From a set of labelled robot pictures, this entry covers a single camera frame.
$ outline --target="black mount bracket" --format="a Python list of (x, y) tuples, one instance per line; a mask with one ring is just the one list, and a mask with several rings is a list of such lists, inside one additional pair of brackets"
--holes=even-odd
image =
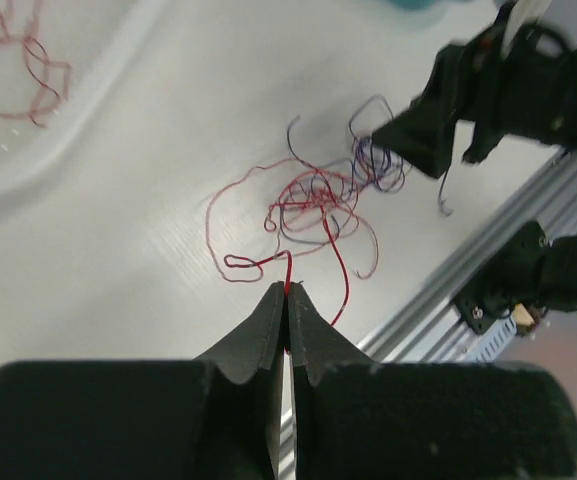
[(537, 222), (525, 224), (454, 299), (478, 334), (515, 305), (577, 311), (577, 237), (549, 243)]
[(450, 167), (459, 120), (475, 124), (466, 163), (484, 161), (506, 134), (577, 149), (577, 49), (533, 23), (503, 58), (507, 17), (502, 11), (466, 45), (441, 50), (423, 93), (377, 129), (373, 143), (432, 178)]

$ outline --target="wire bundle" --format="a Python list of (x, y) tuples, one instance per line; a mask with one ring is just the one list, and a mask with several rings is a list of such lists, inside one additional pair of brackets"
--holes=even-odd
[[(359, 197), (366, 189), (373, 187), (382, 193), (396, 193), (403, 187), (406, 174), (405, 162), (400, 158), (393, 158), (389, 151), (381, 150), (372, 145), (369, 136), (359, 136), (353, 129), (357, 117), (372, 103), (384, 105), (393, 117), (392, 110), (386, 99), (375, 95), (368, 99), (351, 117), (348, 131), (352, 136), (352, 157), (335, 160), (327, 165), (317, 167), (296, 154), (291, 130), (299, 120), (293, 120), (286, 132), (288, 148), (291, 158), (286, 158), (268, 166), (256, 166), (248, 170), (239, 180), (226, 185), (211, 199), (206, 210), (205, 239), (210, 256), (222, 278), (233, 283), (252, 283), (263, 278), (263, 265), (278, 259), (286, 258), (285, 288), (288, 293), (292, 277), (293, 258), (310, 255), (330, 245), (341, 267), (344, 277), (345, 295), (337, 315), (332, 321), (335, 325), (341, 317), (350, 297), (350, 283), (348, 271), (338, 248), (338, 241), (353, 235), (360, 227), (364, 227), (370, 234), (374, 258), (370, 268), (354, 274), (360, 279), (370, 278), (379, 262), (379, 243), (377, 235), (366, 219), (356, 213)], [(275, 201), (268, 205), (267, 214), (263, 221), (264, 230), (276, 236), (275, 253), (261, 260), (253, 260), (246, 256), (228, 254), (222, 259), (227, 269), (256, 269), (257, 275), (252, 279), (230, 278), (211, 243), (210, 220), (212, 209), (217, 201), (229, 190), (243, 184), (257, 171), (269, 171), (287, 164), (298, 162), (305, 170), (294, 177), (279, 193)], [(306, 249), (293, 253), (282, 248), (282, 240), (295, 244), (305, 245)]]
[[(39, 121), (39, 117), (54, 111), (62, 100), (68, 98), (72, 70), (67, 62), (51, 60), (48, 52), (38, 40), (39, 17), (42, 7), (43, 0), (34, 0), (32, 15), (26, 23), (24, 31), (19, 34), (12, 34), (9, 28), (9, 23), (14, 18), (13, 0), (6, 0), (4, 8), (0, 7), (0, 48), (18, 45), (26, 70), (39, 85), (28, 110), (22, 112), (0, 111), (0, 118), (7, 120), (29, 119), (39, 127), (45, 126)], [(63, 81), (59, 89), (50, 85), (50, 76), (55, 70), (62, 71)]]

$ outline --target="white plastic tray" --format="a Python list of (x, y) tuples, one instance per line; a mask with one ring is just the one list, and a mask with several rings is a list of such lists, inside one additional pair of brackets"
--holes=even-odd
[[(9, 27), (23, 32), (35, 0), (13, 0)], [(53, 60), (72, 67), (70, 95), (38, 128), (30, 120), (0, 119), (0, 194), (25, 184), (63, 158), (169, 0), (44, 0), (38, 40)], [(1, 8), (5, 0), (0, 0)], [(0, 110), (27, 108), (37, 84), (20, 47), (0, 48)]]
[[(285, 157), (285, 128), (298, 114), (299, 151), (313, 162), (338, 158), (362, 102), (381, 93), (396, 111), (406, 107), (437, 51), (471, 38), (495, 13), (492, 0), (441, 0), (414, 12), (380, 0), (172, 2), (68, 152), (65, 141), (46, 140), (42, 151), (63, 160), (59, 167), (0, 198), (0, 365), (204, 351), (285, 275), (279, 263), (257, 284), (225, 283), (204, 244), (208, 199), (251, 166)], [(380, 121), (376, 112), (360, 128)], [(510, 138), (468, 168), (458, 158), (471, 132), (460, 127), (456, 138), (452, 217), (437, 213), (438, 185), (419, 174), (397, 195), (361, 199), (382, 255), (372, 279), (351, 279), (338, 324), (351, 341), (395, 315), (551, 156)], [(261, 220), (295, 170), (257, 177), (215, 210), (219, 253), (272, 252)], [(364, 233), (340, 244), (349, 268), (370, 263), (370, 246)], [(334, 316), (344, 285), (329, 249), (296, 261), (293, 278)]]

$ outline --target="screw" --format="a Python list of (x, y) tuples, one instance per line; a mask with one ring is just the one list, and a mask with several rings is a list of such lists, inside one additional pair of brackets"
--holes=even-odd
[(479, 307), (473, 308), (472, 318), (474, 318), (475, 320), (481, 320), (482, 318), (484, 318), (484, 311)]

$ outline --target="red wire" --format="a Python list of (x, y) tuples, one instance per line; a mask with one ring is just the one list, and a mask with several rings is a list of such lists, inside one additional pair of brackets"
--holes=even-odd
[[(72, 68), (67, 62), (55, 62), (50, 59), (44, 46), (37, 40), (39, 36), (39, 17), (43, 7), (43, 0), (33, 2), (31, 20), (27, 23), (22, 35), (11, 35), (8, 29), (8, 20), (14, 15), (14, 4), (12, 0), (7, 0), (4, 9), (0, 7), (0, 29), (3, 36), (0, 36), (0, 47), (19, 44), (22, 47), (22, 58), (26, 70), (38, 83), (39, 88), (33, 97), (29, 109), (24, 112), (1, 112), (0, 118), (6, 120), (23, 120), (28, 118), (35, 125), (43, 127), (37, 119), (38, 116), (54, 111), (61, 103), (62, 99), (68, 98), (70, 77)], [(38, 74), (31, 65), (31, 58), (40, 63), (41, 72)], [(54, 69), (63, 70), (63, 83), (61, 94), (49, 85), (50, 73)], [(52, 100), (44, 102), (46, 95), (50, 94)]]
[[(282, 165), (285, 165), (289, 162), (299, 162), (303, 166), (307, 168), (307, 170), (299, 175), (297, 175), (293, 180), (281, 191), (280, 195), (278, 196), (277, 200), (271, 203), (268, 206), (268, 212), (264, 219), (264, 229), (268, 233), (276, 233), (277, 235), (277, 247), (275, 249), (275, 253), (271, 256), (263, 258), (261, 260), (253, 260), (246, 256), (240, 255), (233, 255), (227, 254), (223, 257), (222, 262), (223, 266), (226, 268), (237, 268), (237, 269), (249, 269), (254, 268), (257, 269), (258, 274), (252, 279), (242, 279), (242, 278), (230, 278), (225, 270), (222, 267), (222, 263), (218, 260), (217, 254), (215, 252), (214, 247), (211, 243), (211, 225), (210, 219), (212, 216), (212, 211), (217, 203), (217, 201), (230, 189), (237, 187), (247, 181), (250, 176), (256, 171), (268, 171), (275, 168), (278, 168)], [(302, 181), (308, 178), (311, 178), (313, 175), (316, 175), (319, 180), (323, 182), (323, 187), (321, 186), (312, 186), (311, 188), (306, 189), (302, 185)], [(342, 192), (335, 192), (333, 188), (333, 183), (337, 181), (341, 184)], [(353, 185), (354, 190), (353, 194), (349, 196), (349, 198), (342, 198), (344, 186), (345, 185)], [(360, 279), (367, 279), (372, 276), (377, 268), (377, 264), (379, 261), (379, 245), (377, 242), (377, 237), (375, 235), (374, 230), (370, 226), (370, 224), (362, 217), (357, 215), (354, 210), (357, 206), (357, 202), (359, 199), (359, 194), (363, 190), (362, 186), (357, 184), (351, 177), (347, 175), (343, 175), (337, 172), (332, 172), (329, 170), (322, 170), (320, 168), (314, 167), (307, 162), (304, 162), (299, 159), (295, 158), (288, 158), (284, 160), (280, 160), (268, 166), (255, 166), (248, 170), (243, 177), (239, 180), (226, 185), (224, 188), (219, 190), (213, 198), (210, 200), (208, 204), (208, 208), (206, 209), (206, 218), (205, 218), (205, 240), (206, 240), (206, 247), (208, 248), (208, 252), (210, 253), (210, 257), (217, 268), (217, 271), (221, 275), (221, 277), (232, 283), (253, 283), (261, 280), (264, 275), (263, 266), (267, 263), (278, 260), (282, 257), (287, 257), (288, 259), (288, 266), (286, 271), (286, 282), (285, 282), (285, 293), (288, 294), (290, 289), (290, 281), (292, 277), (292, 268), (293, 268), (293, 258), (305, 256), (312, 254), (316, 251), (321, 250), (326, 245), (330, 245), (337, 257), (337, 261), (339, 262), (339, 266), (341, 268), (343, 279), (344, 279), (344, 287), (345, 287), (345, 294), (344, 299), (339, 308), (339, 311), (335, 315), (334, 319), (332, 320), (331, 324), (334, 326), (341, 315), (343, 314), (349, 298), (350, 298), (350, 281), (348, 278), (348, 271), (343, 260), (343, 257), (339, 251), (337, 246), (337, 241), (346, 238), (349, 235), (354, 234), (359, 225), (364, 225), (367, 230), (370, 232), (372, 236), (373, 243), (375, 246), (375, 259), (373, 265), (371, 266), (370, 270), (365, 273), (361, 274), (359, 272), (355, 272), (355, 275)], [(323, 226), (324, 232), (326, 233), (326, 241), (321, 242), (319, 245), (307, 249), (302, 252), (292, 253), (287, 249), (281, 248), (281, 232), (282, 230), (277, 225), (277, 222), (273, 219), (274, 212), (280, 209), (284, 214), (286, 212), (293, 212), (294, 215), (289, 217), (288, 219), (282, 218), (280, 219), (282, 229), (284, 231), (289, 231), (291, 233), (294, 232), (303, 232), (306, 229), (309, 229), (315, 226), (317, 223), (321, 223)], [(307, 222), (304, 226), (294, 226), (294, 224), (304, 217), (308, 212), (312, 212), (317, 210), (319, 212), (318, 218), (315, 218), (312, 221)], [(340, 225), (338, 224), (338, 231), (333, 233), (330, 228), (330, 222), (328, 220), (328, 216), (332, 214), (333, 211), (338, 211), (347, 216), (346, 220), (342, 222)], [(355, 224), (350, 230), (350, 232), (342, 233), (344, 228), (354, 220)]]

